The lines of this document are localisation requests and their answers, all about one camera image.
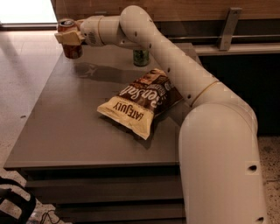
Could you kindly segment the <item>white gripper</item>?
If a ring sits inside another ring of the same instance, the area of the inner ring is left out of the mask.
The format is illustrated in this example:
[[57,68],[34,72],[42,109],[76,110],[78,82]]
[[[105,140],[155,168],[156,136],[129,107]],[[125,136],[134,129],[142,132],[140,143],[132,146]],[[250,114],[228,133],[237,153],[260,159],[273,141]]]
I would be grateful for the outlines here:
[[90,46],[103,46],[99,33],[101,19],[102,16],[92,16],[87,19],[76,20],[75,23],[80,31],[63,31],[55,33],[54,36],[62,45],[80,46],[85,40]]

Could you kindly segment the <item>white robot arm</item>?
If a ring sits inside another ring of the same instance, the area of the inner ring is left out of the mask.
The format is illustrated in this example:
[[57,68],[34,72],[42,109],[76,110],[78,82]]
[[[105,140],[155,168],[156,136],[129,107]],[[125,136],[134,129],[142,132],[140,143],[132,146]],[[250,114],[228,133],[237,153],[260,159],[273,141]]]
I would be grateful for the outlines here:
[[253,109],[185,54],[131,5],[114,17],[58,22],[56,39],[68,58],[81,44],[148,51],[190,112],[178,139],[187,224],[268,224]]

